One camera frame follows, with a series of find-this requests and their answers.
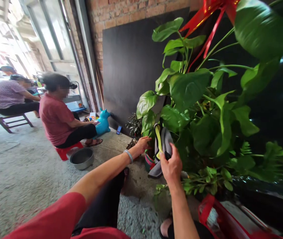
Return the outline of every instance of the black pants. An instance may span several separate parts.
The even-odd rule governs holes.
[[[81,234],[83,228],[114,227],[117,228],[119,195],[124,185],[125,174],[121,171],[99,192],[89,208],[76,224],[72,236]],[[194,222],[200,239],[214,239],[209,230],[200,222]],[[168,228],[169,239],[175,238],[174,224]]]
[[[20,115],[31,111],[39,111],[39,102],[34,102],[29,99],[25,99],[24,104],[12,105],[6,109],[0,109],[0,114],[4,116]]]
[[[79,120],[78,114],[73,112],[74,118]],[[91,139],[97,135],[96,127],[93,124],[88,124],[82,127],[78,127],[72,132],[66,139],[65,143],[55,146],[56,148],[68,148],[82,139]]]

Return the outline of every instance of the purple patterned shirt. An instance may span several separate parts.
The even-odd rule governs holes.
[[[0,109],[7,109],[12,105],[23,104],[26,89],[14,80],[0,82]]]

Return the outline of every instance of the red plastic stool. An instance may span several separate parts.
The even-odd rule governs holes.
[[[64,149],[59,149],[59,148],[55,147],[55,150],[58,153],[58,155],[61,157],[62,161],[67,161],[68,160],[68,158],[67,158],[68,151],[70,151],[72,148],[75,148],[75,147],[84,148],[82,143],[78,142],[78,143],[76,143],[76,144],[74,144],[74,145],[72,145],[68,148],[64,148]]]

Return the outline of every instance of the red shirt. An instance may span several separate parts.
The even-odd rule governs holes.
[[[74,120],[73,113],[62,100],[47,93],[39,102],[39,115],[46,137],[55,146],[65,143],[67,137],[75,130],[67,124]]]
[[[71,237],[76,223],[87,209],[85,198],[79,193],[67,193],[57,202],[18,227],[5,239],[129,239],[112,227],[84,228]]]

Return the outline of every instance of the wooden chair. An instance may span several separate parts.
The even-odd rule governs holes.
[[[6,119],[10,119],[10,118],[15,118],[15,117],[19,117],[22,116],[24,117],[24,119],[21,120],[14,120],[14,121],[10,121],[10,122],[5,122],[4,120]],[[9,124],[11,123],[15,123],[15,122],[20,122],[20,121],[26,121],[26,123],[21,123],[21,124],[17,124],[17,125],[12,125],[9,126]],[[29,121],[29,119],[25,116],[25,114],[19,114],[19,115],[13,115],[13,116],[3,116],[0,114],[0,125],[8,132],[8,133],[12,133],[12,131],[10,130],[10,128],[14,128],[17,126],[21,126],[21,125],[25,125],[25,124],[29,124],[31,127],[33,127],[32,123]]]

